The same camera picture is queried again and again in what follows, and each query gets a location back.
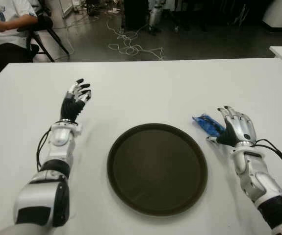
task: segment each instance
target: robotic arm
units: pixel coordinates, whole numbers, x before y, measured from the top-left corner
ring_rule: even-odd
[[[81,126],[75,122],[91,98],[90,85],[78,80],[67,91],[61,106],[60,121],[51,126],[50,150],[44,164],[37,162],[38,173],[21,190],[14,206],[15,226],[0,235],[42,235],[63,226],[69,219],[68,178],[73,163],[75,138]]]
[[[272,234],[282,235],[282,188],[268,173],[264,155],[254,147],[256,133],[252,121],[230,106],[218,110],[224,117],[226,131],[207,140],[235,148],[232,158],[242,190],[262,214]]]

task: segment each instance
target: round tray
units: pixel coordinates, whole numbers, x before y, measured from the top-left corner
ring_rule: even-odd
[[[109,152],[107,171],[127,205],[156,216],[190,208],[207,182],[206,161],[197,143],[185,132],[158,123],[124,132]]]

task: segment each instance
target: blue package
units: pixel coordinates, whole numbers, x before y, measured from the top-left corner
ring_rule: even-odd
[[[210,116],[203,114],[200,117],[192,117],[203,130],[210,136],[218,137],[225,132],[225,128]]]

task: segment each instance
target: white cable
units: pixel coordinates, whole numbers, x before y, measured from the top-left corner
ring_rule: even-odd
[[[139,28],[136,32],[127,32],[125,34],[123,33],[118,33],[115,29],[110,28],[108,24],[109,20],[106,22],[106,26],[109,30],[112,30],[116,35],[118,35],[117,39],[123,39],[123,44],[125,47],[120,48],[119,44],[109,44],[108,48],[114,51],[118,51],[122,55],[129,55],[129,56],[135,56],[137,55],[140,51],[142,52],[147,52],[153,54],[155,57],[157,57],[158,60],[163,60],[163,47],[158,47],[154,49],[149,49],[145,50],[143,49],[139,44],[134,44],[132,45],[132,40],[136,39],[138,37],[138,32],[145,28],[148,24],[144,25],[143,27]],[[133,33],[134,36],[128,37],[126,34]],[[155,50],[160,50],[160,55],[157,55],[154,51]]]
[[[69,43],[69,45],[70,45],[70,47],[71,47],[72,52],[70,52],[69,55],[63,55],[63,56],[59,56],[58,58],[55,58],[55,59],[54,59],[55,61],[58,60],[58,59],[61,59],[61,58],[64,58],[64,57],[68,57],[68,56],[70,56],[70,55],[73,55],[73,54],[75,53],[75,51],[76,51],[76,50],[73,48],[73,46],[72,46],[72,44],[71,44],[71,42],[70,42],[70,39],[69,39],[69,28],[70,28],[70,27],[73,27],[73,26],[77,26],[77,25],[91,24],[91,23],[93,23],[93,22],[99,20],[99,17],[97,17],[97,16],[95,16],[94,18],[95,18],[95,20],[92,21],[92,22],[89,21],[89,22],[85,22],[85,23],[81,23],[81,24],[74,24],[74,23],[77,23],[77,22],[79,22],[79,21],[81,21],[81,20],[83,20],[83,19],[86,19],[85,17],[82,17],[81,19],[72,22],[69,26],[64,27],[64,28],[66,29],[66,33],[67,33],[67,41],[68,41],[68,43]]]

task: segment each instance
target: floor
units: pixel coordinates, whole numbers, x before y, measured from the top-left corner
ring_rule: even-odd
[[[123,39],[118,39],[106,26],[108,22],[118,31],[120,16],[111,16],[106,11],[97,17],[71,13],[64,20],[58,0],[49,0],[48,3],[53,10],[55,31],[71,53],[69,57],[65,56],[50,35],[41,32],[45,47],[57,62],[158,60],[147,52],[129,56],[108,48],[109,44],[124,47]],[[202,32],[198,25],[192,25],[190,31],[180,28],[179,32],[175,32],[172,21],[164,18],[160,28],[162,32],[156,36],[140,31],[132,44],[139,44],[146,50],[162,47],[163,60],[273,57],[269,47],[282,46],[282,32],[272,33],[260,25],[209,26],[207,32]],[[46,62],[48,59],[45,55],[37,55],[34,61]]]

